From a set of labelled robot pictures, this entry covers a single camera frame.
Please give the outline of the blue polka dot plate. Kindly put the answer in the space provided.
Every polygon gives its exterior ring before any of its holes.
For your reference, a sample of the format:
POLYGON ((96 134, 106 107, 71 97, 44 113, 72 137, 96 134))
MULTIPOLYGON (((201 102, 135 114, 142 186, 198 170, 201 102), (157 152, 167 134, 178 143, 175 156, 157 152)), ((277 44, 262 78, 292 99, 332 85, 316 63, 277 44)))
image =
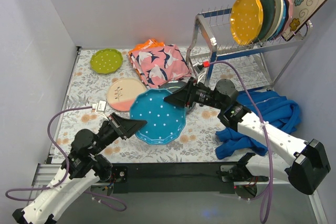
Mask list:
POLYGON ((130 118, 147 124, 136 137, 150 145, 166 145, 179 137, 186 125, 186 111, 164 101, 167 89, 150 89, 140 94, 130 108, 130 118))

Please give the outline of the cream and pink plate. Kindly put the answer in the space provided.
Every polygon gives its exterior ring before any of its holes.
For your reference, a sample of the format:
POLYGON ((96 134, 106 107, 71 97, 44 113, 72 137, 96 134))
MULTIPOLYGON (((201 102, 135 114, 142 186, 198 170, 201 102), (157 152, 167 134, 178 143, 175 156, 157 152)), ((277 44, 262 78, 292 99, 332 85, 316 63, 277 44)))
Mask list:
POLYGON ((138 79, 122 78, 115 81, 107 92, 108 104, 117 111, 130 110, 138 95, 147 90, 145 85, 138 79))

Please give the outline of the green polka dot plate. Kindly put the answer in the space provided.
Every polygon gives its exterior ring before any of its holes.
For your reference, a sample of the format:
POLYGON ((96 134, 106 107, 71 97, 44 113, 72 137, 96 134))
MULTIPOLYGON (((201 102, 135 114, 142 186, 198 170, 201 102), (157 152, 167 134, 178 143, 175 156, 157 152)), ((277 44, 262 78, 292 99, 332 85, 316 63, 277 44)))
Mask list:
POLYGON ((97 51, 90 59, 90 67, 98 74, 116 72, 123 63, 122 53, 116 49, 103 49, 97 51))

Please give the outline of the yellow polka dot plate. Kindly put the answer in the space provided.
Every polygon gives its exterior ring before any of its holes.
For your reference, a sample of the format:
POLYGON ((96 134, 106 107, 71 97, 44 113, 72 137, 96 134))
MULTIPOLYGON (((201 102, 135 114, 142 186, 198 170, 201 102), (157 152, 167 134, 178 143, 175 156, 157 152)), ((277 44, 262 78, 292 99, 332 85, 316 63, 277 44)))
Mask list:
POLYGON ((260 0, 236 0, 230 14, 230 31, 240 45, 251 44, 259 35, 263 24, 260 0))

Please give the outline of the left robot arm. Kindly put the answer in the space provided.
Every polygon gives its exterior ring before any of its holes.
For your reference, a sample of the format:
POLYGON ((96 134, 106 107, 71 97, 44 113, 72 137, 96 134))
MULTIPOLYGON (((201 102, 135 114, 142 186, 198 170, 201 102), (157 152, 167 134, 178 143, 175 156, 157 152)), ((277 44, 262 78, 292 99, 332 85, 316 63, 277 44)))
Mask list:
POLYGON ((110 114, 98 133, 82 129, 76 133, 71 151, 53 179, 25 208, 12 216, 17 223, 56 223, 62 213, 91 185, 109 181, 112 164, 101 152, 118 138, 128 139, 147 124, 146 120, 110 114))

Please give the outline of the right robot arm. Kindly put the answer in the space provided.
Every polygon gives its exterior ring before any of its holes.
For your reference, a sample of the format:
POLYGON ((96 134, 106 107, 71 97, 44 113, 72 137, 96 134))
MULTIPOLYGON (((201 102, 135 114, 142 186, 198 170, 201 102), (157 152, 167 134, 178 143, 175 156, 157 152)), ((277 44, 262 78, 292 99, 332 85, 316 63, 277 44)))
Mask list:
POLYGON ((301 193, 312 195, 331 170, 324 145, 316 139, 308 142, 281 131, 237 102, 237 97, 238 91, 230 80, 221 79, 210 89, 190 78, 164 101, 179 107, 189 108, 199 103, 219 109, 217 117, 224 126, 265 144, 269 154, 281 157, 279 163, 274 163, 246 154, 233 169, 242 180, 268 176, 287 181, 301 193))

